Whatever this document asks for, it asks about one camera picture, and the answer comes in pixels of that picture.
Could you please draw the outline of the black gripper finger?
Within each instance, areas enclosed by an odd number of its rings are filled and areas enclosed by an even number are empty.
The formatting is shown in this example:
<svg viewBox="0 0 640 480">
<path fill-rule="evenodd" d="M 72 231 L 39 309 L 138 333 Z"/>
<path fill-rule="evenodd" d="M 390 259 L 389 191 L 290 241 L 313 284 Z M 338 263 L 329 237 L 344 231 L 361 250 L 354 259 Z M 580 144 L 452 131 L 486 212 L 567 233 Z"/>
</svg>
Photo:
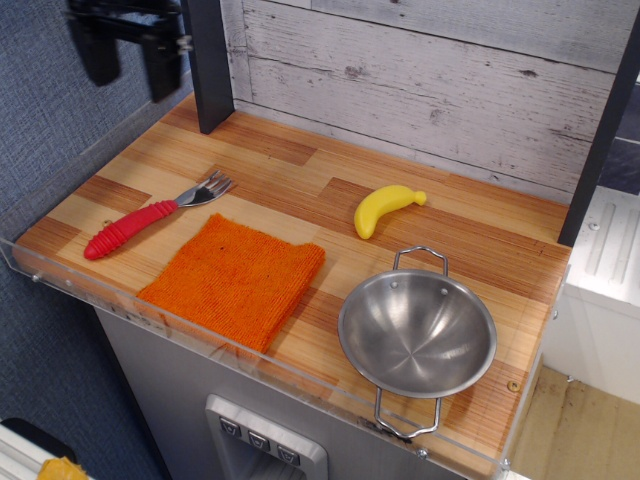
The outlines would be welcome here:
<svg viewBox="0 0 640 480">
<path fill-rule="evenodd" d="M 111 34 L 90 33 L 87 39 L 87 73 L 97 86 L 106 86 L 121 73 L 116 38 Z"/>
<path fill-rule="evenodd" d="M 181 85 L 181 55 L 175 45 L 144 44 L 142 47 L 151 100 L 159 103 Z"/>
</svg>

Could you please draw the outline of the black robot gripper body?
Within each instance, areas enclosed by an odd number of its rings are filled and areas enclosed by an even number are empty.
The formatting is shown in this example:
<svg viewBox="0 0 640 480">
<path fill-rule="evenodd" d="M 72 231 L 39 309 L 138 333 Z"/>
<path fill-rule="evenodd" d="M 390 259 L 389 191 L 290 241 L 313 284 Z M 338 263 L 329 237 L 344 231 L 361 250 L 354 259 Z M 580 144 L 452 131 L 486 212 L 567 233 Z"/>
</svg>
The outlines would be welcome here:
<svg viewBox="0 0 640 480">
<path fill-rule="evenodd" d="M 66 19 L 78 47 L 113 46 L 117 40 L 159 49 L 192 50 L 177 1 L 68 1 Z"/>
</svg>

